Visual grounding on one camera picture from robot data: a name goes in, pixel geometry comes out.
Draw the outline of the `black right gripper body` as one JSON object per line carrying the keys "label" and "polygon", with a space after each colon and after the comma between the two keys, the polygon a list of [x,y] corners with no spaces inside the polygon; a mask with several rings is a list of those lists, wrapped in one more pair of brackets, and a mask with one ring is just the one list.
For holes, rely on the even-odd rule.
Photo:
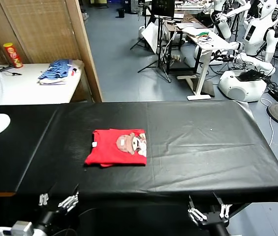
{"label": "black right gripper body", "polygon": [[228,218],[220,218],[218,212],[209,212],[205,214],[207,219],[198,222],[198,227],[207,230],[211,236],[229,236],[227,226],[229,225]]}

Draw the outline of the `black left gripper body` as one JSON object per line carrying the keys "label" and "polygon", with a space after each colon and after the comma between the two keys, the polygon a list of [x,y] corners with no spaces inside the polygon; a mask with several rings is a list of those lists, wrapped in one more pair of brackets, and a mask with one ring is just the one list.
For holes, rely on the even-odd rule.
{"label": "black left gripper body", "polygon": [[56,208],[44,210],[36,222],[36,228],[40,230],[55,230],[65,227],[76,220],[77,205],[70,212],[62,211],[58,208],[58,205]]}

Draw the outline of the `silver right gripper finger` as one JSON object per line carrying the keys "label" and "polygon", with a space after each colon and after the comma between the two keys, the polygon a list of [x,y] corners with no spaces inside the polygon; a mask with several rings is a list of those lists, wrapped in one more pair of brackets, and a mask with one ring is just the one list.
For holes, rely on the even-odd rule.
{"label": "silver right gripper finger", "polygon": [[220,213],[219,213],[220,218],[229,218],[229,211],[231,208],[231,204],[224,204],[222,199],[215,192],[213,192],[213,195],[215,196],[218,203],[220,204]]}
{"label": "silver right gripper finger", "polygon": [[207,216],[195,207],[191,196],[188,197],[188,215],[197,226],[207,221]]}

